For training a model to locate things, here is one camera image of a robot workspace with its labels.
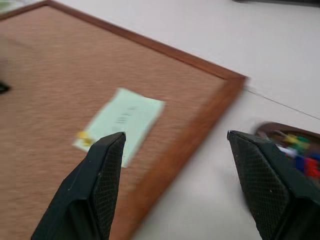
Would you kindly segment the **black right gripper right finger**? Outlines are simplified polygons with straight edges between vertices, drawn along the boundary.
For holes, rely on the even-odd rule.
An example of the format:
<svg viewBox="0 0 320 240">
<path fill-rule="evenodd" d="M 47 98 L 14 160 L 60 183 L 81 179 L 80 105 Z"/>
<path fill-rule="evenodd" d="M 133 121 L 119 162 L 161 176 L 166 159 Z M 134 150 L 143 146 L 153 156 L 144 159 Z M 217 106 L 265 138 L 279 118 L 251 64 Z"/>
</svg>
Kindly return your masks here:
<svg viewBox="0 0 320 240">
<path fill-rule="evenodd" d="M 320 240 L 320 188 L 271 141 L 236 130 L 227 139 L 262 240 Z"/>
</svg>

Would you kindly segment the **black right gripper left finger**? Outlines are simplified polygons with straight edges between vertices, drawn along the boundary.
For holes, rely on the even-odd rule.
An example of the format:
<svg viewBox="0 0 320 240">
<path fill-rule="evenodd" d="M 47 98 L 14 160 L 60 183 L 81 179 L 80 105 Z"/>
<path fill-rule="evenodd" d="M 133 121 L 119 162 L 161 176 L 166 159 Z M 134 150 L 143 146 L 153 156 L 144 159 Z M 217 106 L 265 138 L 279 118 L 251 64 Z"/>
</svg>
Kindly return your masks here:
<svg viewBox="0 0 320 240">
<path fill-rule="evenodd" d="M 31 240 L 109 240 L 126 134 L 94 143 L 62 181 Z"/>
</svg>

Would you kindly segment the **pile of coloured pushpins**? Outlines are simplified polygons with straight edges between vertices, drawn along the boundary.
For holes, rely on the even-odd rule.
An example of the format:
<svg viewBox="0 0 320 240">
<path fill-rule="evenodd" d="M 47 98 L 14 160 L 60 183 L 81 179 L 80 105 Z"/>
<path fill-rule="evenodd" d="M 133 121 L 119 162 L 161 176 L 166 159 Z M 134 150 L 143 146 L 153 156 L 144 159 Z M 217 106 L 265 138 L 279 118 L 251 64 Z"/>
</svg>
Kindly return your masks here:
<svg viewBox="0 0 320 240">
<path fill-rule="evenodd" d="M 319 136 L 275 130 L 273 138 L 278 149 L 294 164 L 297 171 L 315 182 L 320 182 Z"/>
</svg>

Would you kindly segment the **brown wooden tray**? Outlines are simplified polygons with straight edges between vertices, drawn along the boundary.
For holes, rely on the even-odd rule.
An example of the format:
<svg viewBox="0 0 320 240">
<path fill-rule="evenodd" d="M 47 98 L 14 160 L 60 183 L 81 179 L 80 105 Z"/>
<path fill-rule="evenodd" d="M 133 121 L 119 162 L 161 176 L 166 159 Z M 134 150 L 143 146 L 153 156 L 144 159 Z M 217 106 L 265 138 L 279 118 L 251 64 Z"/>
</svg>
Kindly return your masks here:
<svg viewBox="0 0 320 240">
<path fill-rule="evenodd" d="M 281 123 L 277 123 L 277 122 L 264 122 L 261 125 L 259 125 L 254 134 L 256 136 L 259 136 L 261 138 L 267 139 L 272 141 L 275 145 L 276 142 L 274 140 L 274 131 L 281 131 L 281 132 L 285 132 L 285 133 L 292 133 L 292 132 L 298 132 L 298 133 L 303 133 L 303 134 L 310 134 L 310 135 L 315 135 L 320 137 L 319 133 L 315 133 L 315 132 L 311 132 L 308 130 L 304 130 L 301 128 L 297 128 L 297 127 L 293 127 L 293 126 L 289 126 L 289 125 L 285 125 L 285 124 L 281 124 Z M 293 162 L 291 160 L 288 159 L 288 161 L 290 162 L 290 164 L 292 165 L 293 168 L 295 168 Z M 306 177 L 308 180 L 310 180 L 313 184 L 315 184 L 315 186 L 317 188 L 320 189 L 320 182 L 318 181 L 314 181 L 311 178 Z"/>
</svg>

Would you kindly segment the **green paper note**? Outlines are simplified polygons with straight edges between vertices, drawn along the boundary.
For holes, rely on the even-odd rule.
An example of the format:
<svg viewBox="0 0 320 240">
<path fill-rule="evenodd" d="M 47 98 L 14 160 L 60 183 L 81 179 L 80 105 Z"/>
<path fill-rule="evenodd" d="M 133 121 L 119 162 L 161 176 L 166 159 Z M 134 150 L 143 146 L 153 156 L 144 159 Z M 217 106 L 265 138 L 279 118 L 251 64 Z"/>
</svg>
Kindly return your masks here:
<svg viewBox="0 0 320 240">
<path fill-rule="evenodd" d="M 126 141 L 122 154 L 123 168 L 127 168 L 145 137 L 160 117 L 165 102 L 148 98 L 126 88 L 118 88 L 112 99 L 93 117 L 83 132 L 94 140 L 124 132 Z M 88 152 L 92 146 L 83 146 L 76 137 L 73 146 Z"/>
</svg>

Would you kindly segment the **yellow pushpin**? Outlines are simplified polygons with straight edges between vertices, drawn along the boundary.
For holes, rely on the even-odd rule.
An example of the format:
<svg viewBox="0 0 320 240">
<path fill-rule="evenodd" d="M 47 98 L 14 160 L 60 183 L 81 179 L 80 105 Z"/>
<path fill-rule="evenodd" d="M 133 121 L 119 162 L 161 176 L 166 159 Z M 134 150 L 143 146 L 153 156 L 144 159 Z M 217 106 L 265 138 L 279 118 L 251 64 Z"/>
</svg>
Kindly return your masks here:
<svg viewBox="0 0 320 240">
<path fill-rule="evenodd" d="M 85 131 L 78 132 L 76 137 L 81 141 L 81 144 L 85 147 L 89 147 L 95 143 L 95 141 Z"/>
</svg>

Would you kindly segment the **black left gripper tip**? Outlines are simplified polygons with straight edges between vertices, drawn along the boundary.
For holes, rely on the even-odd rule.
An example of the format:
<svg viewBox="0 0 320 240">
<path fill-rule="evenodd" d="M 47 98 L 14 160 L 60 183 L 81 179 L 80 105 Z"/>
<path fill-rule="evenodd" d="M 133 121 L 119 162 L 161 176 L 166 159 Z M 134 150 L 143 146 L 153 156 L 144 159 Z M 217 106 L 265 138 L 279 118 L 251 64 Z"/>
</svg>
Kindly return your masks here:
<svg viewBox="0 0 320 240">
<path fill-rule="evenodd" d="M 11 89 L 10 86 L 5 84 L 4 82 L 0 81 L 0 95 L 7 93 Z"/>
</svg>

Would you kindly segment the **cork board with wooden frame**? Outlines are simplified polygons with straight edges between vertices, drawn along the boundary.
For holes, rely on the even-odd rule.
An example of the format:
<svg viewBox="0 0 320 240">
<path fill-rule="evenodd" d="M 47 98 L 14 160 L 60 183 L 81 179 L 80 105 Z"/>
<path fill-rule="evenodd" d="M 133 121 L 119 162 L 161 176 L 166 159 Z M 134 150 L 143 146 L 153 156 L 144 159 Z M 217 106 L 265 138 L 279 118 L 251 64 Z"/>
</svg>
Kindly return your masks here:
<svg viewBox="0 0 320 240">
<path fill-rule="evenodd" d="M 0 15 L 0 240 L 31 240 L 73 146 L 124 88 L 165 102 L 120 171 L 108 240 L 130 240 L 226 109 L 245 77 L 52 0 Z"/>
</svg>

